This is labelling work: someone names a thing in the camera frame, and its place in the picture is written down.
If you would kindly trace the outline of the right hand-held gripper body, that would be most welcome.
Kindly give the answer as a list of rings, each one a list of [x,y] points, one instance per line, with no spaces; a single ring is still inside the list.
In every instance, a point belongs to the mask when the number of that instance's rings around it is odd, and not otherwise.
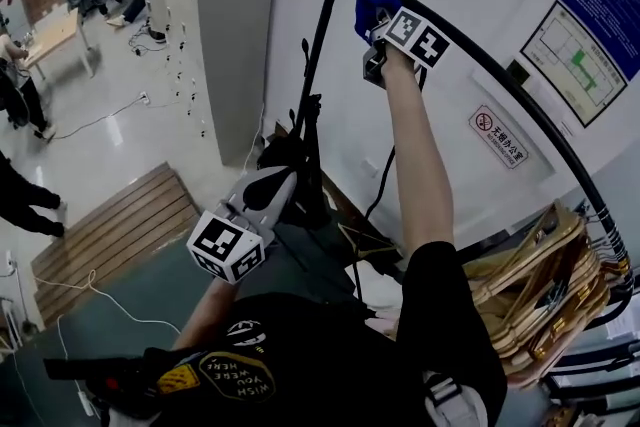
[[[418,86],[424,87],[427,73],[433,70],[450,46],[450,41],[426,18],[407,8],[397,11],[384,34],[371,32],[372,44],[363,55],[363,78],[384,88],[382,67],[387,47],[393,46],[414,63]]]

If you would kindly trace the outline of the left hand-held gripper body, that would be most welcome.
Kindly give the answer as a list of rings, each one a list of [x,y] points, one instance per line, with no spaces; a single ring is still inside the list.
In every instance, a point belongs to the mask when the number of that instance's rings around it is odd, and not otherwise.
[[[237,284],[267,259],[276,217],[268,207],[254,211],[234,193],[214,212],[206,210],[188,241],[196,264],[229,284]]]

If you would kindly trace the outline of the blue cloth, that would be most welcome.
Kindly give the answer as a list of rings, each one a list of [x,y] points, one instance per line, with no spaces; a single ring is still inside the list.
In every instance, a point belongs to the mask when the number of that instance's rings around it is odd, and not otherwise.
[[[371,32],[379,24],[378,11],[393,18],[402,7],[400,0],[356,0],[354,30],[367,44],[372,44]]]

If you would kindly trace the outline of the black arched clothes rack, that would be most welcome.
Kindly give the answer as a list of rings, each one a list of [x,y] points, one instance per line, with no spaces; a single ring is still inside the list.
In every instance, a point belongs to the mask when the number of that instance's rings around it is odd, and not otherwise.
[[[322,9],[320,11],[320,16],[313,38],[313,44],[311,46],[309,63],[306,68],[298,114],[296,116],[296,124],[294,128],[294,132],[296,134],[298,134],[302,129],[305,118],[306,98],[312,91],[317,66],[335,1],[336,0],[324,0],[322,4]],[[476,63],[491,77],[493,77],[493,79],[502,86],[504,90],[528,114],[532,121],[553,145],[559,156],[564,160],[565,164],[568,166],[579,186],[585,193],[586,198],[594,208],[595,216],[602,225],[605,236],[615,250],[614,257],[616,261],[619,263],[627,263],[629,261],[629,253],[606,202],[602,198],[582,161],[571,145],[566,141],[564,136],[552,123],[549,116],[544,113],[531,96],[515,82],[506,69],[504,69],[493,57],[478,46],[465,33],[460,31],[455,25],[451,24],[448,20],[418,0],[400,1],[404,7],[433,23],[444,37],[448,38],[453,44],[457,45],[461,50],[468,54],[470,58],[475,60]]]

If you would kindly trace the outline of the person's left forearm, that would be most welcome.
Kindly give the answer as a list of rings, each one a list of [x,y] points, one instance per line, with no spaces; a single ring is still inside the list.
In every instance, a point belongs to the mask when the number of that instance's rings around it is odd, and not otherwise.
[[[197,303],[172,350],[184,350],[213,342],[223,331],[238,289],[238,284],[229,284],[215,278]]]

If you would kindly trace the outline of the person's right forearm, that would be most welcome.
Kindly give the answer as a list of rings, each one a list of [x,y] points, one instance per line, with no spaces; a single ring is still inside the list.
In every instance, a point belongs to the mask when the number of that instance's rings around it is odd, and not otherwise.
[[[409,58],[390,46],[382,78],[391,113],[404,243],[412,254],[454,241],[454,203],[422,93]]]

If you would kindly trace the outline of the bunch of wooden hangers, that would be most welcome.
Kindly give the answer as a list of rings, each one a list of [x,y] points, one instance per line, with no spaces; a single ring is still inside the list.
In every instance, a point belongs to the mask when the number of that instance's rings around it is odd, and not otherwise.
[[[605,258],[583,216],[554,201],[514,249],[465,264],[474,301],[509,387],[540,381],[630,271]]]

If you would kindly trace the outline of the wooden slatted platform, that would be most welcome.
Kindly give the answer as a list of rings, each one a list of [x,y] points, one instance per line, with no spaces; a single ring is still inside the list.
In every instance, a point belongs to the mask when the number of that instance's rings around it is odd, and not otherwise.
[[[31,263],[45,327],[83,302],[87,278],[106,285],[148,262],[196,224],[199,211],[166,162],[138,177],[68,228]]]

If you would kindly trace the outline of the white paper sheet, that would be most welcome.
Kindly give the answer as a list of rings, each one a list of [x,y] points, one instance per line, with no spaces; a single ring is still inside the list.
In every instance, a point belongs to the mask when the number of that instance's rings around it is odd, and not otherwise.
[[[400,310],[403,302],[402,287],[391,276],[378,273],[367,261],[357,263],[361,299],[374,311]]]

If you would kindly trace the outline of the white no-smoking sign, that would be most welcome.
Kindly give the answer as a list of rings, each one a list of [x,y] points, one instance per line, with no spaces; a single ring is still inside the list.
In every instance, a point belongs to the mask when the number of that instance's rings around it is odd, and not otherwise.
[[[516,169],[528,160],[528,150],[490,107],[480,105],[468,123],[507,169]]]

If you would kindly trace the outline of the grey locker cabinet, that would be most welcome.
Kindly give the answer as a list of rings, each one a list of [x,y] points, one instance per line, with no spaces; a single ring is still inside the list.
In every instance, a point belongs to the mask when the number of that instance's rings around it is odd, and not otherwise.
[[[259,130],[271,2],[146,0],[152,28],[167,38],[172,91],[225,165],[250,152]]]

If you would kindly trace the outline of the person's black printed t-shirt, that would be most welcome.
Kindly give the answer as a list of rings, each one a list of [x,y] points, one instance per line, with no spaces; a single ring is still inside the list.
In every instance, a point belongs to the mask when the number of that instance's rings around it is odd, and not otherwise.
[[[494,427],[507,382],[454,246],[410,258],[396,340],[288,293],[238,298],[211,343],[168,352],[150,427]]]

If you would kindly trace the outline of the framed floor plan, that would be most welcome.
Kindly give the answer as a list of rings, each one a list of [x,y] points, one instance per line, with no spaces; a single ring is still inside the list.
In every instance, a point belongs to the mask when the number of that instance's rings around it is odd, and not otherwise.
[[[584,128],[628,85],[604,48],[559,1],[553,3],[520,53]]]

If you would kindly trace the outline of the black waist bag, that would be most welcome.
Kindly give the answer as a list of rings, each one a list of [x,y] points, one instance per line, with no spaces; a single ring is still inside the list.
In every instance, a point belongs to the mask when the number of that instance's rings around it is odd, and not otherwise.
[[[139,420],[160,411],[157,381],[171,363],[172,356],[157,348],[147,349],[142,356],[43,360],[50,379],[83,381],[100,401]]]

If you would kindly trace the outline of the person's white trousers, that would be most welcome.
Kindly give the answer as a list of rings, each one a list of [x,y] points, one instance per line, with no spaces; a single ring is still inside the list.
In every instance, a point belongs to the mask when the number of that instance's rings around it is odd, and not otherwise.
[[[138,420],[113,408],[100,413],[101,427],[149,427],[147,420]]]

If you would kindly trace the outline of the white power strip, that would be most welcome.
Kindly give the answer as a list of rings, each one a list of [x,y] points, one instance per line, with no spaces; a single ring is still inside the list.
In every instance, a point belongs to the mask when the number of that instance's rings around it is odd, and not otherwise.
[[[77,391],[77,395],[78,395],[78,398],[79,398],[79,400],[81,402],[81,405],[82,405],[82,408],[83,408],[85,414],[88,417],[97,416],[98,413],[96,412],[96,410],[94,408],[94,405],[92,404],[91,400],[88,398],[86,393],[83,390],[79,389]]]

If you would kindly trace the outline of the light wooden table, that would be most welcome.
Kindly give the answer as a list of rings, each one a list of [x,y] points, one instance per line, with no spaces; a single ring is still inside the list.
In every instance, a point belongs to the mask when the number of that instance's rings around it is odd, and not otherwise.
[[[91,47],[86,38],[78,8],[72,9],[42,31],[33,35],[33,45],[29,49],[29,56],[23,61],[25,67],[30,71],[35,70],[37,75],[43,81],[46,81],[46,76],[40,63],[71,41],[76,45],[79,58],[87,74],[90,78],[93,78],[95,72],[89,62]]]

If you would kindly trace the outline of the white paper card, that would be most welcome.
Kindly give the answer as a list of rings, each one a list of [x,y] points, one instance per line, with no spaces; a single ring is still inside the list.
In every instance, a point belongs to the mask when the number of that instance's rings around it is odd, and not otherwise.
[[[640,334],[640,316],[635,310],[625,310],[616,319],[606,324],[607,338],[615,339],[625,335]]]

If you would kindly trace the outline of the black metal shelf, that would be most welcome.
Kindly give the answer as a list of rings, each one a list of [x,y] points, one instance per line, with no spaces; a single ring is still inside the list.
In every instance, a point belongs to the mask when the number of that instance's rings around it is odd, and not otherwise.
[[[545,427],[640,427],[640,334],[581,334],[542,380]]]

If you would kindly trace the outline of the brown wooden frame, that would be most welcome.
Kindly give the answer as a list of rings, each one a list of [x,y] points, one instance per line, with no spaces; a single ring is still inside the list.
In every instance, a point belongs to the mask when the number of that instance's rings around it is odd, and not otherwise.
[[[395,265],[401,261],[396,245],[383,236],[338,186],[322,171],[323,193],[329,208],[338,215],[338,225],[360,260]]]

